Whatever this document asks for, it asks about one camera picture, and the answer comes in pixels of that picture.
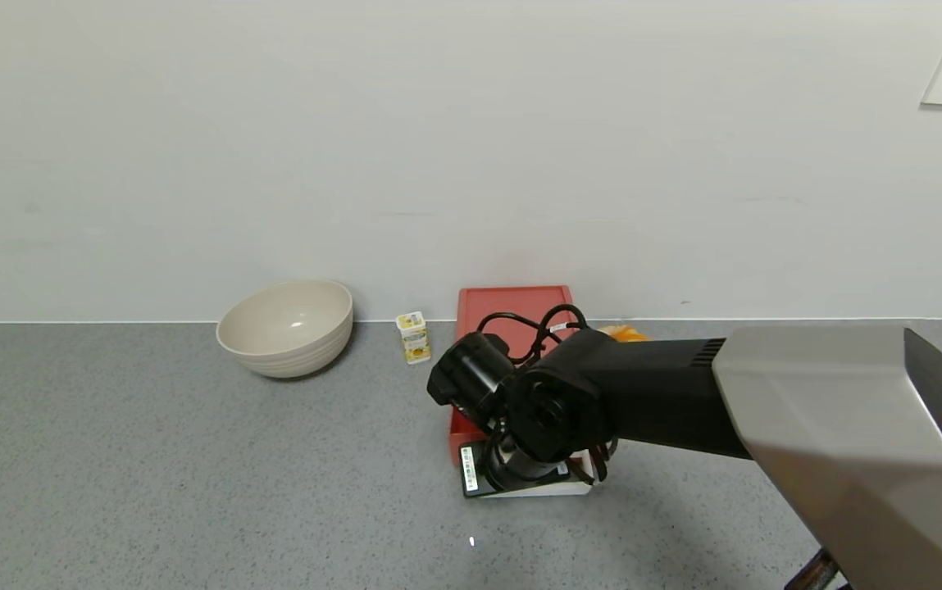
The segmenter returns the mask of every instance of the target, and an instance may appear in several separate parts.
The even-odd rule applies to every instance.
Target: black cable
[[[520,315],[518,315],[518,314],[516,314],[516,313],[511,313],[511,312],[497,312],[497,313],[493,313],[493,314],[488,314],[486,317],[483,317],[483,318],[481,319],[481,322],[479,322],[479,324],[478,324],[478,332],[483,332],[483,331],[485,331],[485,326],[488,325],[489,322],[490,322],[490,321],[493,321],[494,319],[512,319],[512,320],[515,320],[516,322],[519,322],[519,324],[528,325],[528,326],[530,326],[531,328],[534,328],[535,331],[537,331],[537,336],[539,336],[539,324],[537,324],[537,322],[534,322],[533,320],[531,320],[530,318],[527,318],[527,317],[525,317],[525,316],[520,316]],[[557,336],[557,334],[555,334],[554,332],[549,332],[549,331],[548,331],[548,332],[546,333],[546,336],[545,336],[545,337],[549,337],[549,338],[552,339],[555,343],[559,343],[559,344],[562,343],[562,340],[561,340],[561,339],[559,338],[559,336]],[[537,343],[537,341],[534,340],[533,345],[531,345],[530,350],[528,350],[528,352],[526,352],[526,354],[524,354],[524,355],[522,355],[522,356],[520,356],[520,357],[518,357],[518,358],[511,358],[511,357],[508,356],[507,359],[512,363],[512,365],[520,365],[521,363],[526,362],[526,361],[529,360],[530,358],[533,358],[534,355],[537,354],[537,351],[535,350],[537,347],[538,347],[541,351],[543,350],[543,341],[542,341],[542,340],[539,341],[539,343]]]
[[[568,467],[569,470],[572,471],[572,474],[576,475],[576,478],[580,481],[587,485],[594,485],[594,478],[587,475],[587,471],[585,471],[583,467],[580,467],[580,463],[576,463],[576,461],[572,459],[565,459],[565,466]]]
[[[533,341],[533,345],[530,347],[530,355],[523,360],[529,361],[530,363],[536,362],[541,357],[541,352],[543,352],[543,341],[548,336],[553,336],[554,332],[550,331],[550,320],[554,316],[562,312],[570,312],[576,318],[575,322],[567,322],[566,328],[576,328],[576,329],[587,329],[587,319],[584,318],[584,313],[580,312],[578,306],[573,306],[571,303],[562,303],[560,306],[554,306],[552,309],[547,310],[547,313],[543,315],[543,319],[539,321],[537,325],[537,336]]]
[[[591,455],[591,461],[594,463],[594,473],[598,475],[599,482],[604,482],[606,475],[609,475],[609,468],[605,466],[605,460],[598,455],[598,448],[592,446],[587,449],[588,455]]]

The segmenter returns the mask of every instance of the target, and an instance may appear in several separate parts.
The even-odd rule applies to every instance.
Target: red plastic box
[[[572,303],[572,294],[566,285],[550,287],[500,287],[500,288],[461,288],[460,305],[456,318],[456,337],[462,338],[468,332],[478,328],[483,317],[494,312],[513,312],[533,321],[539,321],[543,314],[561,303]],[[573,321],[571,313],[562,312],[554,316],[550,324]],[[511,356],[519,357],[533,345],[535,330],[525,324],[509,319],[494,319],[485,328],[486,332],[496,334],[511,345]],[[553,345],[546,340],[543,354],[547,354]],[[458,411],[453,411],[452,422],[448,426],[448,450],[452,453],[453,464],[459,465],[461,444],[485,440],[485,433],[478,430],[473,422]]]

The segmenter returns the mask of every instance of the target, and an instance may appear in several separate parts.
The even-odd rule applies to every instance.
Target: speckled countertop
[[[638,443],[587,497],[464,500],[429,370],[388,324],[297,382],[211,325],[0,325],[0,590],[759,590],[817,548],[753,463]]]

